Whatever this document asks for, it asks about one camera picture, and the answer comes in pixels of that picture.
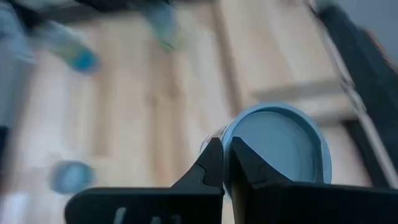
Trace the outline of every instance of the wooden floor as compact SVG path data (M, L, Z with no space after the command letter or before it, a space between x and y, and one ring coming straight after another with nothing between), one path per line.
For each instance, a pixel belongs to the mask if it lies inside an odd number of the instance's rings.
M70 195L49 188L52 167L62 160L92 166L95 186L170 186L207 135L259 101L287 100L316 120L352 116L342 90L306 97L300 87L340 81L307 9L276 0L247 7L237 0L178 6L182 38L173 52L160 48L135 14L74 24L100 57L91 75L38 50L11 139L0 223L64 222ZM295 86L298 98L277 94ZM343 128L322 125L333 183L370 185ZM229 199L223 223L233 223Z

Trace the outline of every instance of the light blue cup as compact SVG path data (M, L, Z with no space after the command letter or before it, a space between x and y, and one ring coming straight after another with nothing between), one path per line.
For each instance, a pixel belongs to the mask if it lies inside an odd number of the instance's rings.
M290 180L331 182L329 148L317 125L293 106L264 103L242 111L220 136L224 147L224 187L229 195L229 145L235 136Z

